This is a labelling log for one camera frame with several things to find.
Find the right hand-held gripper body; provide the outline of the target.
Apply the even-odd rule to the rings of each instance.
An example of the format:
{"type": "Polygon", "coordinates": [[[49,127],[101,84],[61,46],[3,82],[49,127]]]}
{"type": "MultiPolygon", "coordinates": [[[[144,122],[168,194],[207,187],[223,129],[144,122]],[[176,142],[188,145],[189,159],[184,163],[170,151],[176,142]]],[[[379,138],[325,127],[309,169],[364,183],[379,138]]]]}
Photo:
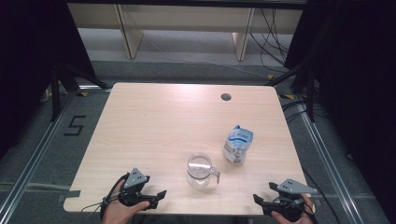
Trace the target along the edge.
{"type": "Polygon", "coordinates": [[[273,211],[281,214],[285,219],[294,222],[304,211],[302,194],[316,194],[317,190],[304,185],[296,180],[287,179],[278,184],[278,196],[271,202],[265,202],[262,208],[265,215],[270,216],[273,211]]]}

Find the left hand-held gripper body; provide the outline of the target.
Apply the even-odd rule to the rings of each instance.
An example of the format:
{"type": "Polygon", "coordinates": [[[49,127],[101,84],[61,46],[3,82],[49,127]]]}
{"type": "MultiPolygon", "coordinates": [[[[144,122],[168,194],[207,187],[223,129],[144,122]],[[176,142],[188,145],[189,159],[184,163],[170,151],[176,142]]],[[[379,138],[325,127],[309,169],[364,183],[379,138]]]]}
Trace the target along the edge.
{"type": "Polygon", "coordinates": [[[143,195],[141,190],[145,186],[145,176],[137,168],[126,175],[125,182],[120,188],[119,201],[126,206],[134,206],[141,202],[149,202],[148,209],[156,209],[156,196],[143,195]]]}

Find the clear glass pitcher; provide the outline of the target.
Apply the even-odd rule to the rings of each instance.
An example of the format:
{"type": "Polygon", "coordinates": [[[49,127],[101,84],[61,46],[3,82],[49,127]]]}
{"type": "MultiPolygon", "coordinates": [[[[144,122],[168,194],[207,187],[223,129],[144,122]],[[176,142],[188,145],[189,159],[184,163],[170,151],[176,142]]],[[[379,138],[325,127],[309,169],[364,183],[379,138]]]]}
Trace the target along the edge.
{"type": "Polygon", "coordinates": [[[220,171],[216,167],[214,167],[213,164],[210,169],[210,175],[207,178],[196,179],[188,174],[187,180],[188,180],[188,183],[192,187],[194,187],[196,189],[204,189],[209,185],[211,176],[214,176],[216,178],[216,183],[218,184],[219,178],[220,178],[220,171]]]}

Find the white and blue bag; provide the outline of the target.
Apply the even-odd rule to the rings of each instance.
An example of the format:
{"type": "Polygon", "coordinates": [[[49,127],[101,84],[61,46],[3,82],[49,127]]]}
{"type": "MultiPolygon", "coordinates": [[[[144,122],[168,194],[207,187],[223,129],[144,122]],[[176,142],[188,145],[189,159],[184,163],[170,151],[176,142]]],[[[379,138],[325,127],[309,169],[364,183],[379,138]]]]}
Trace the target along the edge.
{"type": "Polygon", "coordinates": [[[227,136],[223,156],[233,164],[243,164],[252,141],[253,132],[236,125],[227,136]]]}

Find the person's right hand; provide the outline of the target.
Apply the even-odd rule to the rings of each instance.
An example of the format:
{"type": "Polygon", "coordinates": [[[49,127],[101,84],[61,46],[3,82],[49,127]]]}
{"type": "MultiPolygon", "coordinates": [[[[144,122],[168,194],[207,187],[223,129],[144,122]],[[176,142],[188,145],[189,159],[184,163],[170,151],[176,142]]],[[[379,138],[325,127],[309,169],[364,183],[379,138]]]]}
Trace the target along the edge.
{"type": "Polygon", "coordinates": [[[312,216],[314,215],[312,210],[313,203],[306,195],[302,194],[301,197],[304,200],[304,211],[301,213],[301,216],[298,220],[291,222],[276,211],[273,211],[271,216],[277,221],[278,224],[316,224],[312,220],[312,216]]]}

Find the person's left hand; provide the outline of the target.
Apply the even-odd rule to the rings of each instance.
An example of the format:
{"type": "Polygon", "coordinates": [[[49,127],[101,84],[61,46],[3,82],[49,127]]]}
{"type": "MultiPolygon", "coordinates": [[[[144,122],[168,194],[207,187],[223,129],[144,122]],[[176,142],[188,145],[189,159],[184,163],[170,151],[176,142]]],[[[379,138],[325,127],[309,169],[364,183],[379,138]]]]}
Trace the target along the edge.
{"type": "MultiPolygon", "coordinates": [[[[123,186],[124,180],[114,188],[111,196],[116,192],[120,191],[123,186]]],[[[119,202],[116,197],[111,197],[110,202],[104,212],[101,224],[130,224],[134,215],[140,211],[143,211],[149,206],[149,202],[141,202],[134,206],[125,206],[119,202]]]]}

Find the grey tape piece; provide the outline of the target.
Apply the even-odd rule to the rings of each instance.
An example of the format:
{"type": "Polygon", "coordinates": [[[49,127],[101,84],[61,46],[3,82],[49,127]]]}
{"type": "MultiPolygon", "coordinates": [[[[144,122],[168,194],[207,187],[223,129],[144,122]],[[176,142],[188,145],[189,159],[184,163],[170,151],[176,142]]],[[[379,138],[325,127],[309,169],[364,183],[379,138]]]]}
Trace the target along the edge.
{"type": "Polygon", "coordinates": [[[68,198],[77,198],[80,195],[79,190],[71,190],[67,191],[65,194],[62,194],[58,197],[57,201],[63,203],[68,198]]]}

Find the black stand legs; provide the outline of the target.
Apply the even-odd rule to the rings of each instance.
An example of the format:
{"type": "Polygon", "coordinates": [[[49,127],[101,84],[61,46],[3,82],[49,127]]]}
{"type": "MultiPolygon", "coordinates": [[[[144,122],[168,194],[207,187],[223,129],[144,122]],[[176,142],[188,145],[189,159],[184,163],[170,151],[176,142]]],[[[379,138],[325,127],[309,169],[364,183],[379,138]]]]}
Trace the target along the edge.
{"type": "Polygon", "coordinates": [[[60,100],[61,94],[59,90],[60,85],[63,84],[67,92],[75,92],[79,90],[79,85],[77,84],[75,77],[82,77],[103,90],[110,90],[112,88],[111,85],[98,79],[94,72],[87,73],[69,63],[55,63],[52,66],[50,75],[50,87],[52,93],[51,121],[55,121],[62,111],[60,100]]]}
{"type": "Polygon", "coordinates": [[[290,69],[287,73],[269,81],[268,86],[274,87],[275,85],[285,81],[286,79],[294,77],[290,86],[293,93],[301,93],[306,90],[305,108],[307,109],[307,116],[311,122],[314,122],[314,82],[315,75],[311,62],[302,60],[298,65],[290,69]]]}

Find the black curtain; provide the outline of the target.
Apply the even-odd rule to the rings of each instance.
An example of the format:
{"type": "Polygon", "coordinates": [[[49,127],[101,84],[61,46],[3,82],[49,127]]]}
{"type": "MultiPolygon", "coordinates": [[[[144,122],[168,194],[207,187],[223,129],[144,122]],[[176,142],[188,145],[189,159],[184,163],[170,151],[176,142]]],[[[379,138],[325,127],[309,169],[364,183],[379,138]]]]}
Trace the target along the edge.
{"type": "Polygon", "coordinates": [[[95,77],[66,0],[0,0],[0,159],[17,141],[50,84],[95,77]]]}
{"type": "Polygon", "coordinates": [[[288,68],[335,14],[314,70],[322,102],[390,224],[396,224],[396,0],[307,0],[288,68]]]}

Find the light wooden shelf unit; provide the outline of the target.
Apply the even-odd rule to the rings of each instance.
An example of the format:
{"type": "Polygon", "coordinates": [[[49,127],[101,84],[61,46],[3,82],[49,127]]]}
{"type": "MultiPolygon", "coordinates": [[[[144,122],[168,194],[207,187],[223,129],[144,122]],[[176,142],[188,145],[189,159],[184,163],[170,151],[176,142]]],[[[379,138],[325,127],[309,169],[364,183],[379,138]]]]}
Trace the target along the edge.
{"type": "Polygon", "coordinates": [[[146,30],[168,30],[230,33],[236,59],[241,62],[249,34],[292,35],[302,15],[300,9],[253,7],[70,3],[68,8],[78,28],[119,30],[129,59],[136,56],[146,30]]]}

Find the aluminium floor rail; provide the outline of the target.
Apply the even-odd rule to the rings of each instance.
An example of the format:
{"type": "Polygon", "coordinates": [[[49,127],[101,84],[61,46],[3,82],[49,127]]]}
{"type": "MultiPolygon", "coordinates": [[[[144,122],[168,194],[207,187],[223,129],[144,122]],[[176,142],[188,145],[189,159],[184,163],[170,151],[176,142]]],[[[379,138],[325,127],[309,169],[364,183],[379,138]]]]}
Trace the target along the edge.
{"type": "Polygon", "coordinates": [[[32,176],[34,175],[39,163],[44,157],[56,131],[58,130],[60,123],[63,121],[64,113],[67,107],[69,107],[72,102],[75,94],[67,93],[64,97],[63,102],[61,103],[61,112],[59,115],[51,121],[41,137],[38,145],[35,147],[35,150],[28,162],[24,166],[21,174],[17,181],[12,185],[9,190],[7,197],[2,201],[0,205],[0,223],[7,224],[7,221],[12,217],[12,214],[17,207],[19,201],[21,200],[22,194],[27,188],[28,183],[30,182],[32,176]]]}
{"type": "Polygon", "coordinates": [[[338,199],[346,212],[349,223],[364,224],[358,206],[356,205],[356,202],[351,196],[347,185],[345,184],[343,178],[337,170],[335,163],[332,160],[332,156],[330,155],[327,147],[325,146],[325,143],[323,142],[323,139],[316,127],[316,124],[312,122],[307,116],[307,113],[305,112],[306,107],[304,105],[298,105],[297,108],[302,113],[302,120],[304,121],[304,125],[308,130],[309,135],[311,136],[311,139],[322,161],[324,169],[326,170],[330,181],[332,182],[335,193],[338,196],[338,199]]]}

